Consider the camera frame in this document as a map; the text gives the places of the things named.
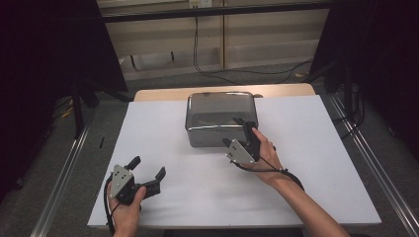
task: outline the stainless steel box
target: stainless steel box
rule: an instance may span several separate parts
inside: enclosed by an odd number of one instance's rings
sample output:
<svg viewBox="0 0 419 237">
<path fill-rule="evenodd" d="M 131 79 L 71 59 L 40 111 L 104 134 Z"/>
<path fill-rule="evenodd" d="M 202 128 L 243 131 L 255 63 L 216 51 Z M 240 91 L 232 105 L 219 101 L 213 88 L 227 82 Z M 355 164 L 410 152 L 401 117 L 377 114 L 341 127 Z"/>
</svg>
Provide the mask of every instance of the stainless steel box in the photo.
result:
<svg viewBox="0 0 419 237">
<path fill-rule="evenodd" d="M 223 147 L 223 138 L 245 140 L 236 119 L 258 125 L 253 95 L 248 92 L 196 93 L 188 98 L 185 129 L 193 147 Z"/>
</svg>

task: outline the human hand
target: human hand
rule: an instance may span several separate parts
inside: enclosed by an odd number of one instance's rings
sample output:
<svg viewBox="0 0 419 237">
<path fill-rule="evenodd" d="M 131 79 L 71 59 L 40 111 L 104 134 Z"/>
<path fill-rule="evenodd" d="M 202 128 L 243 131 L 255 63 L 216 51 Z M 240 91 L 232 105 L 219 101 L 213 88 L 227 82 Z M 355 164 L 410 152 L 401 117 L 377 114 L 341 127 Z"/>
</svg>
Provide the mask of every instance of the human hand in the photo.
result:
<svg viewBox="0 0 419 237">
<path fill-rule="evenodd" d="M 135 236 L 139 221 L 139 207 L 144 199 L 145 191 L 145 187 L 139 188 L 131 205 L 120 204 L 120 201 L 116 198 L 108 197 L 109 208 L 114 210 L 112 217 L 115 223 L 115 237 Z M 111 183 L 108 184 L 108 194 L 110 193 Z"/>
<path fill-rule="evenodd" d="M 246 168 L 254 170 L 283 169 L 283 165 L 281 164 L 278 154 L 275 151 L 274 144 L 255 127 L 252 127 L 252 131 L 261 142 L 259 151 L 261 159 L 256 164 L 246 165 Z M 277 179 L 290 180 L 289 177 L 279 172 L 256 172 L 256 175 L 261 181 L 269 186 L 272 186 L 274 181 Z"/>
</svg>

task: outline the white table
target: white table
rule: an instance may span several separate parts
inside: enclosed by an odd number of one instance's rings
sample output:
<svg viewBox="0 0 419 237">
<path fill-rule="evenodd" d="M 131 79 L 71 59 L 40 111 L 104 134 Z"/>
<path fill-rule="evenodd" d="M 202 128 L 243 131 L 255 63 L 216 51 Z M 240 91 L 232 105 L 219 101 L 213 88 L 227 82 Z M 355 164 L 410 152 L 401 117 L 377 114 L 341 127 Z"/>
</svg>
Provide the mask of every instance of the white table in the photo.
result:
<svg viewBox="0 0 419 237">
<path fill-rule="evenodd" d="M 318 96 L 255 99 L 259 129 L 307 193 L 341 224 L 380 223 L 377 211 Z M 186 101 L 129 104 L 108 171 L 139 155 L 137 183 L 167 175 L 142 205 L 140 226 L 240 228 L 302 225 L 288 204 L 253 174 L 229 164 L 226 148 L 193 148 Z M 106 227 L 103 194 L 88 225 Z"/>
</svg>

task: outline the aluminum rail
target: aluminum rail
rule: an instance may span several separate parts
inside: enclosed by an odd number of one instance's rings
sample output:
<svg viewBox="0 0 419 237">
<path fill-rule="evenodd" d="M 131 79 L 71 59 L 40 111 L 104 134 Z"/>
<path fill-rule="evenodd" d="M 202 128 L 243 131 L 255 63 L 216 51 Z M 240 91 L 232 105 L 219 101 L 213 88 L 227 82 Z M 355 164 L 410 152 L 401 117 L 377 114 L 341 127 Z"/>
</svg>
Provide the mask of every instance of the aluminum rail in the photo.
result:
<svg viewBox="0 0 419 237">
<path fill-rule="evenodd" d="M 67 156 L 64 167 L 58 176 L 54 188 L 51 191 L 48 201 L 43 207 L 42 213 L 32 231 L 31 237 L 44 237 L 48 233 L 49 227 L 58 210 L 58 206 L 62 200 L 68 180 L 71 177 L 74 165 L 86 140 L 90 125 L 92 124 L 97 109 L 90 115 L 84 129 L 77 139 L 74 140 L 71 150 Z"/>
<path fill-rule="evenodd" d="M 334 106 L 339 117 L 345 117 L 345 109 L 342 101 L 339 98 L 330 97 L 332 105 Z M 370 167 L 372 173 L 377 179 L 377 182 L 384 191 L 387 199 L 393 206 L 395 212 L 397 213 L 399 219 L 403 223 L 407 232 L 411 237 L 419 237 L 419 222 L 415 216 L 412 208 L 406 202 L 404 197 L 400 194 L 394 183 L 391 181 L 390 177 L 382 167 L 378 158 L 367 144 L 367 141 L 364 139 L 361 132 L 354 127 L 347 119 L 344 119 L 344 124 L 348 131 L 354 131 L 351 133 L 352 138 L 354 139 L 355 144 L 363 155 L 365 161 Z"/>
</svg>

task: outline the black strap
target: black strap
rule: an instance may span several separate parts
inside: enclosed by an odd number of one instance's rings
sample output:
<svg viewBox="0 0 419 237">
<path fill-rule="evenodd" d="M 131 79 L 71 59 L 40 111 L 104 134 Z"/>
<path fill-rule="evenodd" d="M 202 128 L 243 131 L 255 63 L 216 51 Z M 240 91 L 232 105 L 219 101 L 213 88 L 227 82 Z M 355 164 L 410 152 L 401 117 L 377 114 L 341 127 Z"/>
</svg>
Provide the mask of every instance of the black strap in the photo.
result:
<svg viewBox="0 0 419 237">
<path fill-rule="evenodd" d="M 109 213 L 109 209 L 108 209 L 108 184 L 111 182 L 112 176 L 113 176 L 113 174 L 111 174 L 111 176 L 108 178 L 108 180 L 105 183 L 104 205 L 105 205 L 106 218 L 108 219 L 107 224 L 108 224 L 108 227 L 109 227 L 109 231 L 111 231 L 111 234 L 114 235 L 115 234 L 114 220 L 112 219 L 112 215 Z"/>
<path fill-rule="evenodd" d="M 293 175 L 290 171 L 288 171 L 288 169 L 275 169 L 275 168 L 273 168 L 273 169 L 249 169 L 249 168 L 241 166 L 239 163 L 232 162 L 232 161 L 231 161 L 231 163 L 233 163 L 238 168 L 240 168 L 242 170 L 245 170 L 245 171 L 249 171 L 249 172 L 277 172 L 277 173 L 283 174 L 283 175 L 289 177 L 290 179 L 292 179 L 304 191 L 304 187 L 302 186 L 301 181 L 295 175 Z"/>
</svg>

